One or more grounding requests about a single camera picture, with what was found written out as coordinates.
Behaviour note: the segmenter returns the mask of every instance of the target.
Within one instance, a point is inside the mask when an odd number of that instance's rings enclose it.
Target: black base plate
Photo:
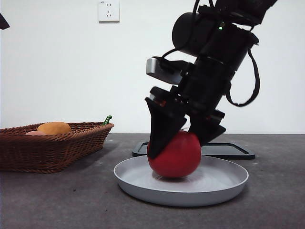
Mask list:
[[[147,154],[148,142],[139,142],[132,151],[132,156]],[[207,143],[201,147],[203,156],[213,156],[221,159],[255,159],[255,154],[233,143]]]

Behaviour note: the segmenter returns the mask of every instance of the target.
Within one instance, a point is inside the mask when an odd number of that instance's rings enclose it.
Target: white plate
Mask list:
[[[124,160],[113,170],[119,186],[138,199],[168,206],[196,207],[221,203],[237,196],[249,178],[247,170],[223,159],[202,156],[198,168],[182,178],[156,174],[147,156]]]

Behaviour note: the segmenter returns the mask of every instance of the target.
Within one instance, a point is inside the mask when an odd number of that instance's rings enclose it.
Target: red ball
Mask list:
[[[194,133],[179,131],[154,159],[148,156],[152,170],[163,177],[183,177],[195,171],[200,163],[201,147]]]

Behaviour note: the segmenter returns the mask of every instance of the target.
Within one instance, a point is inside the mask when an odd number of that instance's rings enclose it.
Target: brown wicker basket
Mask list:
[[[40,124],[0,130],[0,170],[57,173],[76,160],[103,148],[114,124],[69,123],[61,135],[30,136]]]

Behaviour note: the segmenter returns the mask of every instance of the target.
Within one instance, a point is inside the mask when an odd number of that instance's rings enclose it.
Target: electrical socket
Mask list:
[[[120,21],[120,1],[101,0],[99,2],[99,22],[119,22]]]

